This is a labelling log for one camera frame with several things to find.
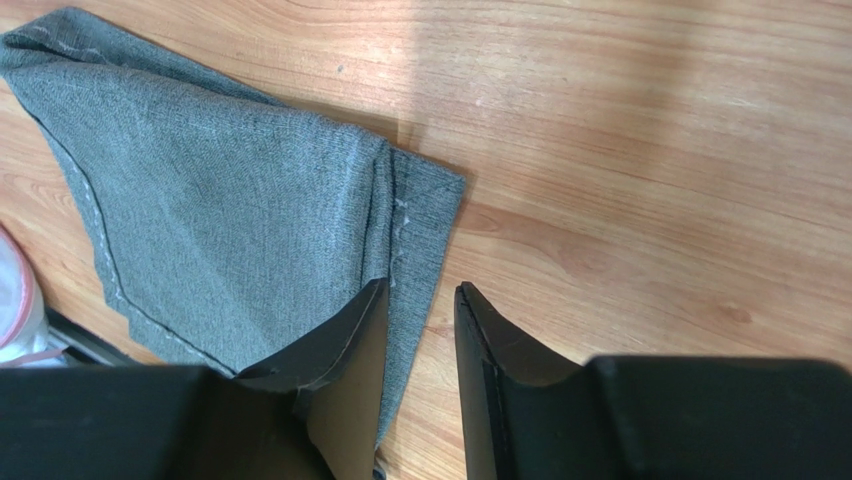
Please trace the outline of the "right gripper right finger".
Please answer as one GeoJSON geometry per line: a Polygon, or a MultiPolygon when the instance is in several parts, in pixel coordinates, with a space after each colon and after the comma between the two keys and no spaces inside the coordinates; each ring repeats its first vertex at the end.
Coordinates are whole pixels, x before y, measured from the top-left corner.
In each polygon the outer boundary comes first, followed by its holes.
{"type": "Polygon", "coordinates": [[[470,479],[626,479],[601,381],[505,318],[471,282],[455,292],[470,479]]]}

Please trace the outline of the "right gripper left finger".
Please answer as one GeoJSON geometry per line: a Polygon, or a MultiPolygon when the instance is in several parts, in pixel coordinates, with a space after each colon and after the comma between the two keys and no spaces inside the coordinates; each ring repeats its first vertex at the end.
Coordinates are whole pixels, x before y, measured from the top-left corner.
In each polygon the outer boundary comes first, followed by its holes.
{"type": "Polygon", "coordinates": [[[388,330],[389,283],[234,378],[193,380],[169,479],[369,479],[388,330]]]}

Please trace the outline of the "grey stitched cloth napkin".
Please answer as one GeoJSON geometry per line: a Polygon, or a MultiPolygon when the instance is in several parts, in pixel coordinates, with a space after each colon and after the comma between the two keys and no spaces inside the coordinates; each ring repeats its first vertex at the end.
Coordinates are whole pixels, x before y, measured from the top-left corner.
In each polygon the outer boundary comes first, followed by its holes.
{"type": "Polygon", "coordinates": [[[169,479],[193,380],[234,378],[389,283],[376,450],[399,409],[463,176],[63,8],[1,37],[106,303],[159,366],[1,378],[1,471],[169,479]]]}

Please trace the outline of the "white mesh laundry bag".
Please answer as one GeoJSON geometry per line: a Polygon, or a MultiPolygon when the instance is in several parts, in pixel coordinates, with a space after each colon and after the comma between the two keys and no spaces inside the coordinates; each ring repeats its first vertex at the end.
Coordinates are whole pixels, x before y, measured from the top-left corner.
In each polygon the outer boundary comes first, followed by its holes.
{"type": "Polygon", "coordinates": [[[23,251],[1,227],[1,368],[66,366],[49,345],[43,294],[23,251]]]}

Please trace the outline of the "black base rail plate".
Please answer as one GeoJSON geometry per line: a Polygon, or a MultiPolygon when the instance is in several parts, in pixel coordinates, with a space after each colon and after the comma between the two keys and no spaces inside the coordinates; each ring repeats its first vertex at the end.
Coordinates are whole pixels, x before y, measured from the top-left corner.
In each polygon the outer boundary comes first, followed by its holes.
{"type": "Polygon", "coordinates": [[[46,310],[48,344],[62,349],[69,365],[126,367],[139,362],[52,308],[46,310]]]}

